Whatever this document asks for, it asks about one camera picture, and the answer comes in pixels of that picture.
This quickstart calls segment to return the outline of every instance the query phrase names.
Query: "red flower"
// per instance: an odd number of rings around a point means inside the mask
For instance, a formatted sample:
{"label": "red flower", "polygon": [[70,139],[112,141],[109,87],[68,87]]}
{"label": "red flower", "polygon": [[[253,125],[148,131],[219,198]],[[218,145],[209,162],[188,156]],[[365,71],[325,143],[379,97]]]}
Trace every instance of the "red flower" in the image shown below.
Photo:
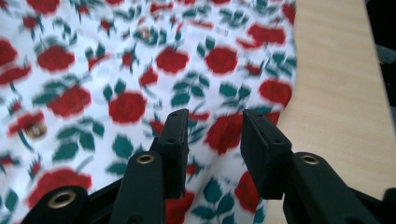
{"label": "red flower", "polygon": [[245,64],[244,68],[248,70],[248,74],[254,77],[257,77],[260,75],[262,70],[260,69],[259,66],[255,66],[251,63]]}
{"label": "red flower", "polygon": [[63,71],[75,61],[75,56],[60,46],[51,46],[37,57],[41,68],[52,72]]}
{"label": "red flower", "polygon": [[166,223],[183,224],[184,215],[190,209],[195,195],[186,191],[181,199],[168,199],[165,201]]}
{"label": "red flower", "polygon": [[22,77],[26,77],[31,71],[32,71],[32,67],[30,65],[24,68],[20,68],[20,67],[11,68],[0,75],[0,86],[4,84],[8,84]]}
{"label": "red flower", "polygon": [[106,2],[111,6],[116,6],[123,3],[124,0],[106,0]]}
{"label": "red flower", "polygon": [[79,14],[85,15],[90,13],[90,9],[85,5],[79,5],[77,8]]}
{"label": "red flower", "polygon": [[239,180],[238,186],[233,191],[241,206],[251,212],[256,213],[260,196],[254,186],[253,179],[248,171],[246,171]]}
{"label": "red flower", "polygon": [[88,59],[88,71],[91,71],[95,65],[101,62],[103,59],[109,58],[110,56],[111,56],[110,54],[104,54],[96,57],[91,57],[90,59]]}
{"label": "red flower", "polygon": [[27,4],[43,15],[55,12],[59,2],[60,0],[27,0]]}
{"label": "red flower", "polygon": [[205,62],[214,75],[232,72],[237,64],[236,51],[225,47],[215,47],[205,57]]}
{"label": "red flower", "polygon": [[242,133],[242,115],[233,114],[218,118],[206,134],[205,143],[225,154],[229,148],[237,147]]}
{"label": "red flower", "polygon": [[152,67],[150,67],[148,71],[145,72],[143,76],[139,78],[139,84],[141,87],[147,86],[149,84],[155,84],[157,83],[157,81],[158,81],[158,74],[154,72]]}
{"label": "red flower", "polygon": [[291,98],[291,86],[278,80],[265,80],[259,87],[260,96],[286,106]]}
{"label": "red flower", "polygon": [[37,18],[36,17],[23,17],[23,25],[26,29],[28,30],[32,30],[33,28],[35,28],[35,25],[37,24]]}
{"label": "red flower", "polygon": [[187,166],[186,173],[188,175],[194,175],[198,171],[199,167],[196,164],[191,164]]}
{"label": "red flower", "polygon": [[106,31],[110,30],[111,26],[112,26],[112,22],[110,21],[106,21],[106,20],[101,20],[100,21],[100,25],[102,26],[102,28]]}
{"label": "red flower", "polygon": [[285,43],[286,36],[283,29],[271,29],[254,24],[247,30],[247,34],[251,35],[256,42],[259,43]]}
{"label": "red flower", "polygon": [[84,107],[91,103],[91,95],[88,91],[76,85],[65,91],[60,97],[47,104],[55,115],[67,118],[79,114]]}
{"label": "red flower", "polygon": [[283,14],[285,15],[286,19],[290,22],[290,24],[294,24],[294,18],[296,15],[296,8],[292,5],[283,5],[282,6]]}
{"label": "red flower", "polygon": [[216,5],[221,5],[221,4],[226,4],[226,3],[231,2],[231,0],[211,0],[211,1]]}
{"label": "red flower", "polygon": [[151,126],[154,135],[160,136],[161,132],[163,131],[163,123],[153,119],[149,122],[149,126]]}
{"label": "red flower", "polygon": [[8,40],[0,37],[0,66],[14,61],[18,52],[12,48]]}
{"label": "red flower", "polygon": [[91,176],[77,174],[70,168],[46,172],[38,179],[35,190],[27,199],[27,206],[34,207],[45,194],[64,186],[80,186],[89,189],[92,186]]}
{"label": "red flower", "polygon": [[165,72],[176,74],[178,71],[183,70],[187,62],[189,61],[189,55],[178,52],[172,48],[164,49],[157,57],[157,66]]}
{"label": "red flower", "polygon": [[205,113],[189,113],[189,119],[193,121],[198,121],[198,120],[208,120],[210,117],[209,112]]}
{"label": "red flower", "polygon": [[178,3],[181,3],[185,6],[194,5],[195,0],[176,0]]}
{"label": "red flower", "polygon": [[125,91],[108,104],[108,114],[118,123],[138,122],[145,114],[147,100],[140,92]]}
{"label": "red flower", "polygon": [[42,121],[43,119],[44,119],[44,115],[41,111],[35,114],[24,114],[17,118],[16,124],[12,124],[8,127],[8,134],[12,135],[19,131],[29,129],[36,123]]}

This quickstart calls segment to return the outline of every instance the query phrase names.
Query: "brass grommet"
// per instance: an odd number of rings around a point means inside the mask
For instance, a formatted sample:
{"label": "brass grommet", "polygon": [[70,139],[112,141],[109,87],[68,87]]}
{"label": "brass grommet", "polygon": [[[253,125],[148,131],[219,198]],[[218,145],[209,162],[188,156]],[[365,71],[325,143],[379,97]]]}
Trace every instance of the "brass grommet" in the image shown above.
{"label": "brass grommet", "polygon": [[319,160],[317,158],[313,157],[313,156],[303,155],[303,156],[300,157],[300,159],[303,162],[311,164],[311,165],[319,164]]}
{"label": "brass grommet", "polygon": [[69,205],[76,199],[76,193],[73,190],[67,189],[55,194],[48,203],[48,206],[53,209],[63,208]]}
{"label": "brass grommet", "polygon": [[154,161],[154,157],[151,155],[142,155],[139,156],[136,159],[137,162],[139,162],[140,164],[147,164],[147,163],[151,163],[152,161]]}
{"label": "brass grommet", "polygon": [[142,37],[142,39],[149,39],[149,37],[151,35],[150,30],[147,27],[141,28],[139,30],[139,34],[140,34],[140,37]]}
{"label": "brass grommet", "polygon": [[31,127],[25,129],[24,131],[26,133],[26,136],[30,138],[39,138],[47,132],[47,126],[43,122],[37,122]]}

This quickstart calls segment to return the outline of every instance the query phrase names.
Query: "light wood surface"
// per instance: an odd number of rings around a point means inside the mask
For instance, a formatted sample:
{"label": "light wood surface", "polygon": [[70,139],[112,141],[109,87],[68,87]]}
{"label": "light wood surface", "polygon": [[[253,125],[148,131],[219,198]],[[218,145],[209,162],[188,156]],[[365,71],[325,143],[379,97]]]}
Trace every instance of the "light wood surface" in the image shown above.
{"label": "light wood surface", "polygon": [[[350,187],[396,187],[396,142],[363,0],[297,0],[297,85],[278,127],[293,151],[323,157]],[[267,224],[286,223],[269,202]]]}

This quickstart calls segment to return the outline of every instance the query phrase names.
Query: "cloth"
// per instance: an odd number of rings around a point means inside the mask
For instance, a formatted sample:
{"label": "cloth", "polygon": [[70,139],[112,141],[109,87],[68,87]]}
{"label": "cloth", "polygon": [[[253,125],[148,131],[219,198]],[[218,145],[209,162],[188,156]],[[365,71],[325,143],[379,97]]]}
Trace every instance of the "cloth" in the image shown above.
{"label": "cloth", "polygon": [[244,108],[277,122],[296,78],[293,0],[0,0],[0,222],[48,191],[122,178],[188,108],[186,195],[166,221],[263,223]]}

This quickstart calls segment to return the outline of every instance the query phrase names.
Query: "green leaf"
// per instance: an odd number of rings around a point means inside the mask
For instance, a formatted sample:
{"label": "green leaf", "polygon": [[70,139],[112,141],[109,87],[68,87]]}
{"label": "green leaf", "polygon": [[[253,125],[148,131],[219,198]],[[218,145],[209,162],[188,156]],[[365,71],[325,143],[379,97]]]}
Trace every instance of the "green leaf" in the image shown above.
{"label": "green leaf", "polygon": [[107,167],[106,171],[114,175],[123,175],[125,174],[126,166],[127,164],[124,162],[113,162]]}
{"label": "green leaf", "polygon": [[34,105],[45,105],[52,101],[53,99],[57,98],[59,95],[56,93],[43,93],[38,95],[37,97],[33,98],[32,104]]}
{"label": "green leaf", "polygon": [[86,49],[85,50],[85,58],[90,59],[93,56],[93,50],[92,49]]}
{"label": "green leaf", "polygon": [[234,205],[233,196],[229,192],[228,194],[226,194],[224,197],[221,198],[218,205],[217,214],[221,215],[223,213],[231,211],[233,209],[233,205]]}
{"label": "green leaf", "polygon": [[278,76],[277,71],[274,68],[271,68],[268,64],[265,66],[265,71],[269,74],[269,75],[273,75],[275,77]]}
{"label": "green leaf", "polygon": [[186,105],[190,101],[190,96],[187,93],[181,93],[175,95],[171,100],[172,107],[179,106],[179,105]]}
{"label": "green leaf", "polygon": [[205,97],[204,92],[202,91],[201,87],[199,87],[199,86],[192,86],[191,87],[191,93],[195,97]]}
{"label": "green leaf", "polygon": [[56,138],[61,140],[61,139],[68,138],[68,137],[74,136],[76,134],[79,134],[80,132],[81,132],[81,130],[75,126],[67,127],[67,128],[61,129],[58,132],[58,134],[56,135]]}
{"label": "green leaf", "polygon": [[99,122],[94,122],[92,125],[92,131],[103,137],[103,134],[105,133],[105,126]]}
{"label": "green leaf", "polygon": [[250,89],[248,87],[241,86],[238,90],[239,100],[243,100],[250,95]]}
{"label": "green leaf", "polygon": [[81,144],[82,148],[86,150],[95,150],[95,141],[91,133],[81,133],[79,135],[79,143]]}
{"label": "green leaf", "polygon": [[107,85],[103,90],[103,95],[108,102],[111,100],[111,96],[113,96],[113,90],[111,90],[111,87],[109,85]]}
{"label": "green leaf", "polygon": [[205,46],[207,49],[213,49],[215,47],[215,40],[207,37],[205,41]]}
{"label": "green leaf", "polygon": [[216,215],[213,209],[202,205],[199,205],[198,207],[194,208],[192,210],[192,213],[200,217],[201,219],[212,219]]}
{"label": "green leaf", "polygon": [[57,91],[57,89],[60,89],[61,91],[65,91],[68,87],[61,81],[51,81],[44,85],[44,89],[49,89],[51,91]]}
{"label": "green leaf", "polygon": [[117,156],[129,159],[134,151],[134,146],[127,136],[117,135],[113,143],[113,150],[116,152]]}
{"label": "green leaf", "polygon": [[114,87],[114,92],[116,94],[121,94],[123,91],[125,91],[126,88],[126,83],[122,80],[119,80],[116,84],[116,87]]}
{"label": "green leaf", "polygon": [[254,215],[254,222],[253,223],[263,223],[265,219],[265,214],[262,211],[262,208],[259,208]]}
{"label": "green leaf", "polygon": [[58,150],[55,152],[52,161],[70,160],[76,156],[77,151],[78,151],[77,143],[74,142],[63,143],[59,146]]}
{"label": "green leaf", "polygon": [[209,79],[207,79],[207,77],[199,76],[199,82],[200,82],[202,85],[206,86],[206,87],[209,87],[209,86],[210,86]]}
{"label": "green leaf", "polygon": [[99,44],[98,49],[96,50],[96,56],[103,56],[105,55],[106,49],[103,45]]}
{"label": "green leaf", "polygon": [[273,54],[273,59],[277,64],[283,63],[285,61],[286,57],[284,53],[275,53]]}
{"label": "green leaf", "polygon": [[230,83],[221,83],[219,93],[226,97],[235,96],[237,92],[236,87]]}
{"label": "green leaf", "polygon": [[227,217],[225,217],[225,218],[221,221],[221,224],[235,224],[235,219],[234,219],[234,217],[233,217],[233,214],[232,214],[232,215],[229,215],[229,216],[227,216]]}
{"label": "green leaf", "polygon": [[201,44],[198,45],[197,52],[202,58],[205,57],[205,48]]}
{"label": "green leaf", "polygon": [[220,200],[221,195],[222,191],[219,182],[211,178],[204,188],[205,199],[210,203],[216,203]]}
{"label": "green leaf", "polygon": [[286,60],[286,63],[288,63],[289,65],[291,65],[291,66],[293,66],[293,67],[296,67],[296,66],[297,66],[297,60],[296,60],[295,58],[293,58],[293,59],[288,58],[288,59]]}
{"label": "green leaf", "polygon": [[15,210],[15,206],[17,205],[17,202],[18,202],[17,193],[14,190],[10,189],[6,196],[6,201],[5,201],[6,208],[12,213]]}
{"label": "green leaf", "polygon": [[231,18],[231,16],[233,15],[233,13],[227,8],[222,8],[219,11],[219,14],[224,15],[224,16],[229,17],[229,18]]}
{"label": "green leaf", "polygon": [[175,83],[173,90],[180,91],[180,90],[187,89],[189,86],[190,86],[190,84],[187,82],[177,82],[177,83]]}

